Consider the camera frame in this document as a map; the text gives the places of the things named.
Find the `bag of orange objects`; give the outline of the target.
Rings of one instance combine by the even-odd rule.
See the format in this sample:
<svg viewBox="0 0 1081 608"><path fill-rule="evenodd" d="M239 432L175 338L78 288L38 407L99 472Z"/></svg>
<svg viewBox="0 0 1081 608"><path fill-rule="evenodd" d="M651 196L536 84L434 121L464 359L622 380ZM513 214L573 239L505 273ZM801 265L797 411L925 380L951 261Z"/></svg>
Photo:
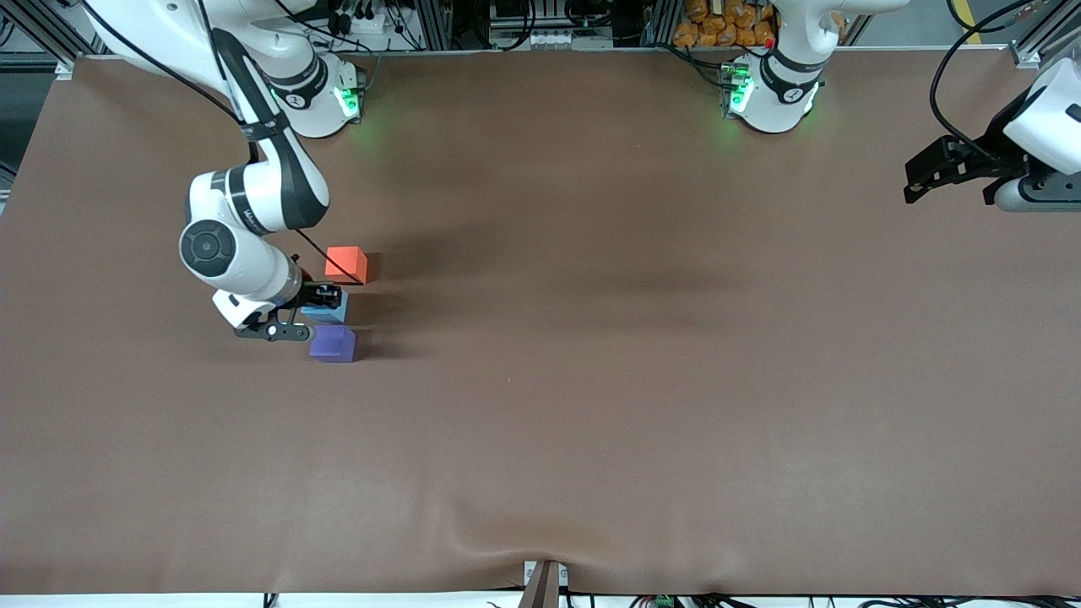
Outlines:
<svg viewBox="0 0 1081 608"><path fill-rule="evenodd" d="M780 13L768 0L682 0L673 47L772 47Z"/></svg>

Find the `aluminium frame post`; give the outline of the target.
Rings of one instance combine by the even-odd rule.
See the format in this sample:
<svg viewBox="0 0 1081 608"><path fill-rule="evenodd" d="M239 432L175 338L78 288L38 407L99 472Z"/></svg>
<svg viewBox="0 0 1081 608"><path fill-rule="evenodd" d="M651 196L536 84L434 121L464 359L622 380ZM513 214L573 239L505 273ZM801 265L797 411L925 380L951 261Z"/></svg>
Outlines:
<svg viewBox="0 0 1081 608"><path fill-rule="evenodd" d="M51 0L0 0L0 74L70 72L83 51Z"/></svg>
<svg viewBox="0 0 1081 608"><path fill-rule="evenodd" d="M1010 42L1014 65L1035 70L1081 35L1081 0L1032 0L1015 15L1024 32Z"/></svg>

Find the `light blue foam block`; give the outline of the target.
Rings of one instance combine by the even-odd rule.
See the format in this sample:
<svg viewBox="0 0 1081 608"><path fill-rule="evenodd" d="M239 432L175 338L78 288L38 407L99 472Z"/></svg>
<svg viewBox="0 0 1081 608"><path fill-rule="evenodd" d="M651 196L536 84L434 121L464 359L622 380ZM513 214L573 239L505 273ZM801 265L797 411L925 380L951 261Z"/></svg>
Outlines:
<svg viewBox="0 0 1081 608"><path fill-rule="evenodd" d="M301 315L313 323L346 323L349 294L341 292L341 308L333 310L312 310L303 307Z"/></svg>

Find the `brown table cover cloth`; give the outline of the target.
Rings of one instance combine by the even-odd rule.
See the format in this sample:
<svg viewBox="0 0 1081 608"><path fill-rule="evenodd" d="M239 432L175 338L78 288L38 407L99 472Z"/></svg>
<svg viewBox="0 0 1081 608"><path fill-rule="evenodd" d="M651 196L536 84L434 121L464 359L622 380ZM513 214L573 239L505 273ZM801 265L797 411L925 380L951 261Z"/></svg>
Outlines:
<svg viewBox="0 0 1081 608"><path fill-rule="evenodd" d="M308 141L352 364L182 266L236 166L85 60L0 214L0 594L1081 595L1081 213L905 204L939 55L841 52L803 124L660 52L383 62Z"/></svg>

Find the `purple foam block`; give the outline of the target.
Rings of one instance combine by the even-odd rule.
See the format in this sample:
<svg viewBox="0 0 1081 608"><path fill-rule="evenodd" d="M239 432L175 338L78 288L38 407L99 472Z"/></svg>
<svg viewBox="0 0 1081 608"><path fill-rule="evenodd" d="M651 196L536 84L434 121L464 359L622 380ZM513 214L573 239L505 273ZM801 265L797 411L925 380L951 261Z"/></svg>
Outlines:
<svg viewBox="0 0 1081 608"><path fill-rule="evenodd" d="M324 364L351 364L356 357L356 334L347 326L322 323L312 329L308 355Z"/></svg>

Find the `white power strip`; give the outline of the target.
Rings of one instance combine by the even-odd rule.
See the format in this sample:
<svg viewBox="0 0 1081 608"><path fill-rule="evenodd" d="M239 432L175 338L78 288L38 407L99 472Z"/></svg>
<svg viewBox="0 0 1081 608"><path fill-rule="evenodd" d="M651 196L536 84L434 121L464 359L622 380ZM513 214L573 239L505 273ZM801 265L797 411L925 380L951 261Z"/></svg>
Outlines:
<svg viewBox="0 0 1081 608"><path fill-rule="evenodd" d="M328 30L332 35L383 35L402 32L402 23L393 16L385 0L325 0Z"/></svg>

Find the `orange foam block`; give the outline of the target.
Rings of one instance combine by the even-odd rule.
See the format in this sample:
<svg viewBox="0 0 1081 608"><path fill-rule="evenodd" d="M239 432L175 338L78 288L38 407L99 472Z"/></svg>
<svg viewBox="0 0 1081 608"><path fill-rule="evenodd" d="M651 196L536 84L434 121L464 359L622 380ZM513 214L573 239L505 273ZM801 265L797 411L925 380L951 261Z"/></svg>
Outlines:
<svg viewBox="0 0 1081 608"><path fill-rule="evenodd" d="M345 285L366 285L368 255L357 246L329 247L324 276Z"/></svg>

